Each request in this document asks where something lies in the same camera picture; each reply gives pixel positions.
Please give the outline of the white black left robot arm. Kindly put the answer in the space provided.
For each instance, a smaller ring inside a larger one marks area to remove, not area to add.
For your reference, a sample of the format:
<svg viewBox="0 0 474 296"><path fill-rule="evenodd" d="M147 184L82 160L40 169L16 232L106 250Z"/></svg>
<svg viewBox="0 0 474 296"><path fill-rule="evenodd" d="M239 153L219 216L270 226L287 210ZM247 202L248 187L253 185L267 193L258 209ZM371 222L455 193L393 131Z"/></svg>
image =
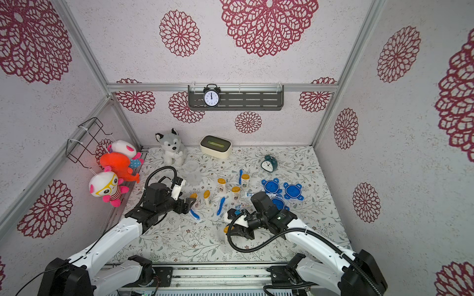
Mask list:
<svg viewBox="0 0 474 296"><path fill-rule="evenodd" d="M106 296L128 284L153 282L152 261L139 255L105 270L104 265L123 247L157 225L166 214L187 214L194 200L181 199L186 181L179 179L171 187L153 183L144 190L143 202L104 233L96 242L68 259L49 263L41 280L40 296Z"/></svg>

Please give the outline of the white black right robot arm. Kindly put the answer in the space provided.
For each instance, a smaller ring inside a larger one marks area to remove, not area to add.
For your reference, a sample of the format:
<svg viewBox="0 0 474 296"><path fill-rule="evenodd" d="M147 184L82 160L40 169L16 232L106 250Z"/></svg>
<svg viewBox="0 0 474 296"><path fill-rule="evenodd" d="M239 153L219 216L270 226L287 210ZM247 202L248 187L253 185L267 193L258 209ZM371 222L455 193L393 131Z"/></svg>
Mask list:
<svg viewBox="0 0 474 296"><path fill-rule="evenodd" d="M253 213L231 208L224 215L228 223L227 241L232 249L252 253L284 238L306 251L306 254L296 254L283 267L269 268L269 272L276 272L276 278L263 287L266 295L276 289L298 290L312 286L338 296L382 296L388 290L379 266L367 251L353 252L336 245L287 208L278 208L265 192L254 194L251 202L255 208ZM249 249L240 248L232 241L235 236L254 239L257 229L266 229L273 236Z"/></svg>

